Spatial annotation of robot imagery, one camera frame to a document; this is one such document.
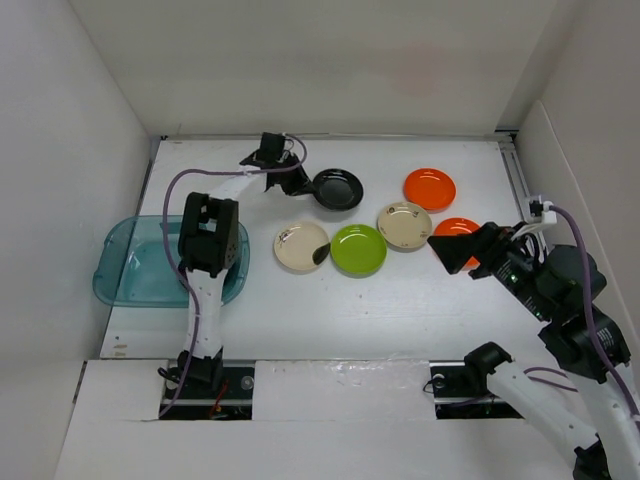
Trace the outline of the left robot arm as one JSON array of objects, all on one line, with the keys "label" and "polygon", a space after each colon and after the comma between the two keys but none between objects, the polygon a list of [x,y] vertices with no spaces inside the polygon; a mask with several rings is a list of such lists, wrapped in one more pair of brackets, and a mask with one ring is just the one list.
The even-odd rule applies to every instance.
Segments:
[{"label": "left robot arm", "polygon": [[308,151],[291,134],[263,133],[259,148],[237,170],[217,172],[222,183],[209,193],[190,193],[178,240],[179,262],[169,264],[189,295],[184,350],[177,359],[179,386],[212,396],[222,387],[223,286],[240,254],[239,201],[279,185],[288,196],[305,186]]}]

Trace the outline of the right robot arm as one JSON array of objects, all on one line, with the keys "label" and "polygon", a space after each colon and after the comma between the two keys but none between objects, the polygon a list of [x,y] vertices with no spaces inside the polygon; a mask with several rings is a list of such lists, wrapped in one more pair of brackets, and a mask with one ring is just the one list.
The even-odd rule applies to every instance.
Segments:
[{"label": "right robot arm", "polygon": [[617,323],[593,303],[606,279],[582,238],[547,255],[528,252],[524,224],[488,222],[469,234],[434,235],[428,243],[450,274],[470,258],[472,279],[497,280],[543,323],[539,337],[580,394],[593,421],[562,407],[494,342],[464,359],[462,381],[476,394],[498,397],[551,443],[576,479],[639,476],[639,396],[633,391],[631,352]]}]

